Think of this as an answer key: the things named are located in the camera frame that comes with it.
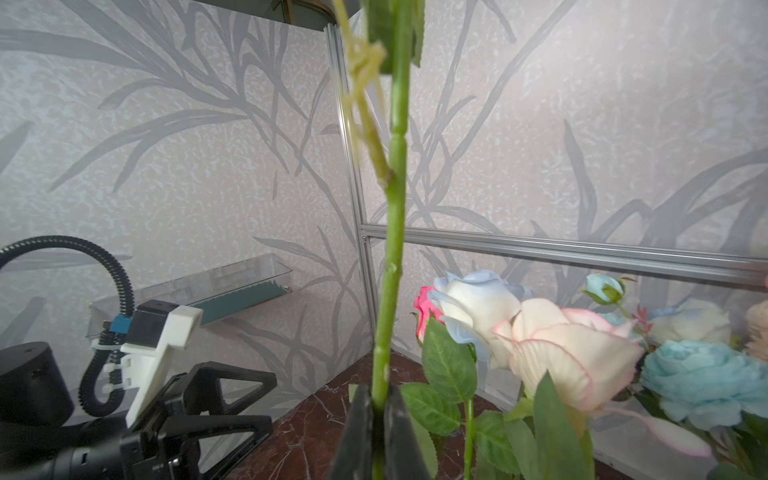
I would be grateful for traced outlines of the peach cream rose stem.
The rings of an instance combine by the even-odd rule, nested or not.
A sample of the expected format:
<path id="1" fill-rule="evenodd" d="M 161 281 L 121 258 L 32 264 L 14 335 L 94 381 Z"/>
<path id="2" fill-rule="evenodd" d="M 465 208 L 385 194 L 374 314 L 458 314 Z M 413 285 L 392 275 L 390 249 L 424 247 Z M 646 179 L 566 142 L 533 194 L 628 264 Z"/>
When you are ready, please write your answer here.
<path id="1" fill-rule="evenodd" d="M 370 466 L 373 479 L 385 477 L 385 408 L 389 404 L 390 349 L 403 273 L 411 67 L 418 67 L 424 36 L 423 1 L 364 1 L 362 37 L 354 34 L 342 1 L 335 1 L 345 44 L 351 88 L 341 96 L 345 124 L 350 127 L 352 152 L 364 147 L 387 201 L 385 269 L 376 319 L 371 381 L 372 438 Z M 379 127 L 366 99 L 373 87 L 383 99 L 381 77 L 391 77 L 389 148 L 383 147 Z"/>

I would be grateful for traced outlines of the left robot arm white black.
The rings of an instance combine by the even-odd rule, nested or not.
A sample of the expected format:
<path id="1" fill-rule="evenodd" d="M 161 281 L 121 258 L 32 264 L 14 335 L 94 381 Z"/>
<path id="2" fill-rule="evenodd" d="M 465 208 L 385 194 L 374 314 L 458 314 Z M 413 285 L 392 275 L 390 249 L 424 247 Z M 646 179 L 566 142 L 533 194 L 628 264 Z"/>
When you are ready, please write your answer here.
<path id="1" fill-rule="evenodd" d="M 222 479 L 272 433 L 248 408 L 275 389 L 271 372 L 218 362 L 172 374 L 203 313 L 150 300 L 136 304 L 129 277 L 102 247 L 49 235 L 4 247 L 3 263 L 43 249 L 69 249 L 113 279 L 119 314 L 94 343 L 76 397 L 50 346 L 1 352 L 1 475 L 5 479 Z"/>

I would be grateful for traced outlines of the blue white rose stem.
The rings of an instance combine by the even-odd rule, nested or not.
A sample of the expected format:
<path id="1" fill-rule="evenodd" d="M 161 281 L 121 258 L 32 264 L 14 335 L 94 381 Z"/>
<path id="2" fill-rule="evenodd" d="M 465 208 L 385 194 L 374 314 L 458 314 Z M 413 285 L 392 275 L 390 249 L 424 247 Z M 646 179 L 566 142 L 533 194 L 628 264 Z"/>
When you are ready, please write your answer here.
<path id="1" fill-rule="evenodd" d="M 729 344 L 732 336 L 729 314 L 713 302 L 693 297 L 650 311 L 647 319 L 649 339 L 656 346 L 666 341 Z"/>

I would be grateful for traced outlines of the cream white rose stem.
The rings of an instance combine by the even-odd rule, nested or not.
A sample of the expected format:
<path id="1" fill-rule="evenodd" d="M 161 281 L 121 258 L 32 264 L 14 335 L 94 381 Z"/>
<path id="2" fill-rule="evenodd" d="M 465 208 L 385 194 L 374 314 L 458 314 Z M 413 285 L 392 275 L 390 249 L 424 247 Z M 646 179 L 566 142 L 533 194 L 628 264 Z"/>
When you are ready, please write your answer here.
<path id="1" fill-rule="evenodd" d="M 466 308 L 488 350 L 491 366 L 508 369 L 529 392 L 550 379 L 570 412 L 575 434 L 586 433 L 586 416 L 628 386 L 644 349 L 629 338 L 631 326 L 613 326 L 583 309 L 563 309 L 509 292 L 474 301 Z"/>

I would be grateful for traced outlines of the light blue white rose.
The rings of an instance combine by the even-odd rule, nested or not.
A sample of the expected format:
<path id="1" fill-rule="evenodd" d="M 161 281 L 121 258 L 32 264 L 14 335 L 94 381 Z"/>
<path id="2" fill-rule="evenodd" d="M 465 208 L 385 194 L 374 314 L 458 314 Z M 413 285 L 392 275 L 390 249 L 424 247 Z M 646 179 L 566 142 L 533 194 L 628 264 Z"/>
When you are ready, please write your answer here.
<path id="1" fill-rule="evenodd" d="M 529 297 L 526 288 L 488 270 L 448 273 L 414 297 L 415 339 L 426 381 L 405 386 L 404 397 L 417 424 L 435 439 L 463 432 L 466 479 L 473 474 L 478 442 L 501 423 L 498 413 L 478 414 L 475 401 L 482 369 L 510 369 L 493 328 L 513 320 Z"/>

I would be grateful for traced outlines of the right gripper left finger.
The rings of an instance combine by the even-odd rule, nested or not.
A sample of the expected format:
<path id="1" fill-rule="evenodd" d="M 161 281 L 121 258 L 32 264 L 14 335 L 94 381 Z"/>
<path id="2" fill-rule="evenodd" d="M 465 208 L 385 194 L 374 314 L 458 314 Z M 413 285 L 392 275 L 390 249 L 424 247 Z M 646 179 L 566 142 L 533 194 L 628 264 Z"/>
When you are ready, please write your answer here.
<path id="1" fill-rule="evenodd" d="M 330 480 L 372 478 L 373 426 L 370 388 L 365 384 L 358 385 L 333 459 Z"/>

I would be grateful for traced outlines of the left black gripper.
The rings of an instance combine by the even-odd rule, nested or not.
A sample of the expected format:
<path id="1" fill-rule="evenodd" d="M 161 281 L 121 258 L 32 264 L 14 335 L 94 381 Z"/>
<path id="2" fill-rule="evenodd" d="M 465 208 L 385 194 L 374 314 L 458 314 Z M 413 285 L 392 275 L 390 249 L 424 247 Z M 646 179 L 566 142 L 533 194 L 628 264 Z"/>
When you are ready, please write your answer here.
<path id="1" fill-rule="evenodd" d="M 218 362 L 172 376 L 121 438 L 125 477 L 225 479 L 273 432 L 269 416 L 237 414 L 276 387 L 274 373 Z"/>

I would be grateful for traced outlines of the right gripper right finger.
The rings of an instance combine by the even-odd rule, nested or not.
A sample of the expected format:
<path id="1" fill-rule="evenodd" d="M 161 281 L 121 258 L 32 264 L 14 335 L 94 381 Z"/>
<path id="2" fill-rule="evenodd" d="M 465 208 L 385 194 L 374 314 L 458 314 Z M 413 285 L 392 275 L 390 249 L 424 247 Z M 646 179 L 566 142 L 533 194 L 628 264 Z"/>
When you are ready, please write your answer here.
<path id="1" fill-rule="evenodd" d="M 389 385 L 383 425 L 384 478 L 388 480 L 430 479 L 409 411 L 396 385 Z"/>

